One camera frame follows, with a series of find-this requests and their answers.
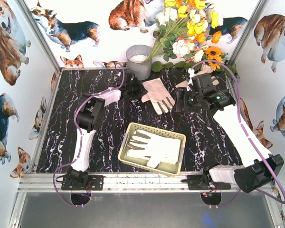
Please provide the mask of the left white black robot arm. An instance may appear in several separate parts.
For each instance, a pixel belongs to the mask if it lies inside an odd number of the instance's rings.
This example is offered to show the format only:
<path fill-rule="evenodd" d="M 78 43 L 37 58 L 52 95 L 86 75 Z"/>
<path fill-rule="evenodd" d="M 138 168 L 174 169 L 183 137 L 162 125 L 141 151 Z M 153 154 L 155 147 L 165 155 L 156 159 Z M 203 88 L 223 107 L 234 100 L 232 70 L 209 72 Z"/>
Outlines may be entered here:
<path fill-rule="evenodd" d="M 102 126 L 106 107 L 121 99 L 137 99 L 146 94 L 135 74 L 127 71 L 116 87 L 97 93 L 84 93 L 75 113 L 77 140 L 72 164 L 66 170 L 62 190 L 83 190 L 90 183 L 89 156 L 93 137 Z"/>

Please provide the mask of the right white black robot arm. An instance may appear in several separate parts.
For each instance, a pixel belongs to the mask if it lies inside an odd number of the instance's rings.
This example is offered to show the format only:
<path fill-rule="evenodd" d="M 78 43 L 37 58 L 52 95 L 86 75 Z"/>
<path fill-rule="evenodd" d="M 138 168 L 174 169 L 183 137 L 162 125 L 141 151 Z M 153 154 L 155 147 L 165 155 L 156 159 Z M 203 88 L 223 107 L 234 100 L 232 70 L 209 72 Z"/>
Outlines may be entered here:
<path fill-rule="evenodd" d="M 219 90 L 208 73 L 191 72 L 187 88 L 177 88 L 176 112 L 206 111 L 223 128 L 236 148 L 241 165 L 214 165 L 206 169 L 208 180 L 237 185 L 252 192 L 268 183 L 280 185 L 277 176 L 284 164 L 255 136 L 240 113 L 239 103 L 227 90 Z"/>

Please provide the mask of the white glove green fingertips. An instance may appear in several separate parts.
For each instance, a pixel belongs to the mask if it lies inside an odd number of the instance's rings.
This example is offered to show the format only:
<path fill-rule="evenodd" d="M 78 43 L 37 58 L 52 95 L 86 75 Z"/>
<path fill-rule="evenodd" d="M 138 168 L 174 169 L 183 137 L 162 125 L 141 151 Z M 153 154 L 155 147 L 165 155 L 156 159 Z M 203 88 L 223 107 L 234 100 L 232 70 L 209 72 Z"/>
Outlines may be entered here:
<path fill-rule="evenodd" d="M 147 161 L 146 166 L 157 168 L 160 163 L 175 165 L 179 159 L 180 139 L 159 136 L 144 130 L 136 130 L 126 148 L 127 156 Z"/>

